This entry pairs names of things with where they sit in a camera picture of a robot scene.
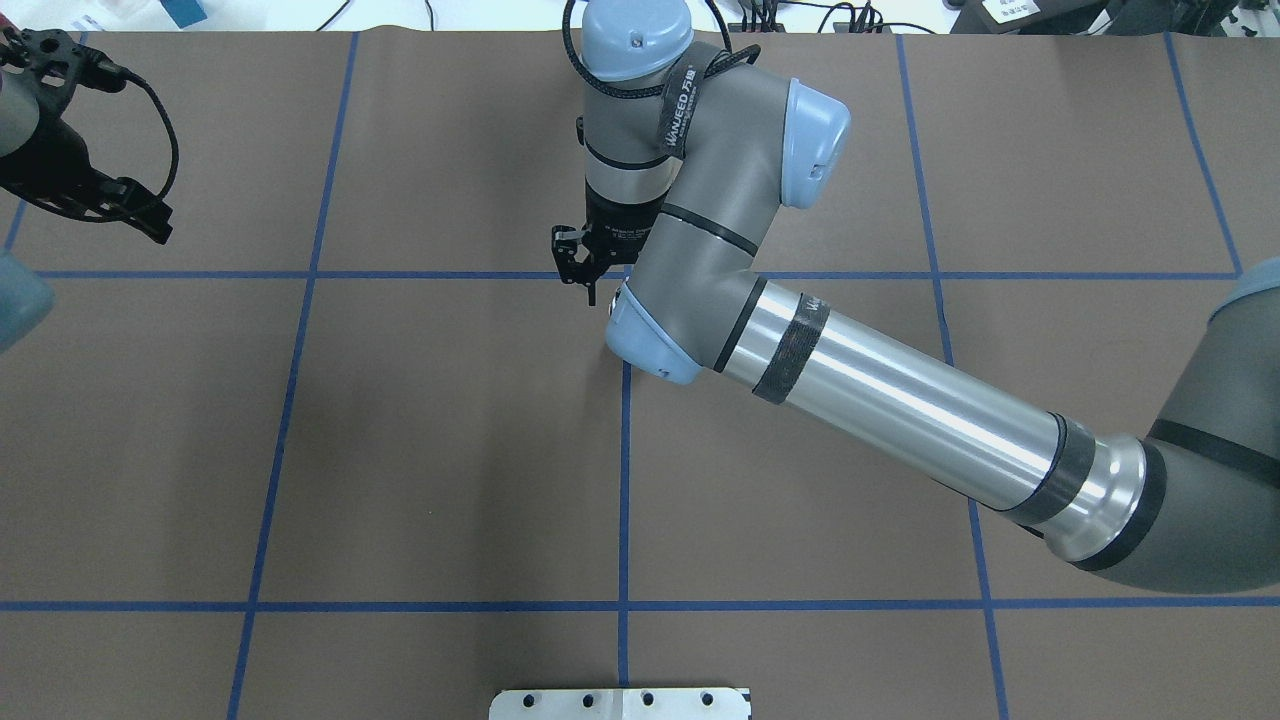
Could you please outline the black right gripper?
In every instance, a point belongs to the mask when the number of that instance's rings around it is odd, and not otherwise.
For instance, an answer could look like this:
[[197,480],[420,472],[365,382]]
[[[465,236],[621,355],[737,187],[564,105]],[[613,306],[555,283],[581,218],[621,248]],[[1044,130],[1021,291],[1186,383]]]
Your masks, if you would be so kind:
[[563,284],[580,284],[596,306],[596,282],[612,266],[635,264],[666,200],[616,202],[588,190],[586,225],[553,225],[550,250]]

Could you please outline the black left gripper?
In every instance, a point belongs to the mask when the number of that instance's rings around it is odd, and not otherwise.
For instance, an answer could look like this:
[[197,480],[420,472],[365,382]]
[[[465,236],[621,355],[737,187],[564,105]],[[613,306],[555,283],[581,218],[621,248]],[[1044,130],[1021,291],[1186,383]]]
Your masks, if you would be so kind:
[[92,168],[84,140],[63,119],[69,105],[67,97],[3,96],[3,188],[73,220],[123,222],[165,245],[173,210],[138,181]]

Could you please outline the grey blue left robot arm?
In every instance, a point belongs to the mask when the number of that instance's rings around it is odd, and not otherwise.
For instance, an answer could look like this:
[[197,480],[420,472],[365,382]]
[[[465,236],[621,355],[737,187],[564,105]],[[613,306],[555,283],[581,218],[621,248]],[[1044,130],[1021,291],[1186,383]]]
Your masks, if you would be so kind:
[[61,118],[61,100],[73,83],[49,86],[28,76],[3,77],[3,192],[20,210],[88,224],[120,223],[159,245],[172,236],[172,191],[179,167],[177,132],[157,92],[132,70],[109,81],[115,92],[125,85],[142,90],[163,123],[169,143],[169,168],[157,192],[140,181],[111,177],[93,168],[86,142]]

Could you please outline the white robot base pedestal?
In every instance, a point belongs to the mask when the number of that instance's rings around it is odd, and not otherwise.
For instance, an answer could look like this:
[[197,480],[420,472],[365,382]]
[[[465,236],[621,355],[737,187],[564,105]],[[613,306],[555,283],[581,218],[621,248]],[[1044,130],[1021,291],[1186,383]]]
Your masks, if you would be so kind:
[[751,719],[750,691],[648,687],[502,691],[489,719]]

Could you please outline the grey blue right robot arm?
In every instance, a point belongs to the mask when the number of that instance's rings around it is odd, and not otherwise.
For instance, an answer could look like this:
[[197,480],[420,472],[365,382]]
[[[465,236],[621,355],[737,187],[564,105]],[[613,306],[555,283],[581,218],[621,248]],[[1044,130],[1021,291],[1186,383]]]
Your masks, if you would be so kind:
[[1074,568],[1188,594],[1277,583],[1277,260],[1240,274],[1143,437],[1097,436],[753,270],[781,208],[812,206],[851,135],[840,100],[696,41],[684,1],[591,1],[563,28],[586,91],[586,225],[566,283],[634,272],[609,348],[795,407],[988,507]]

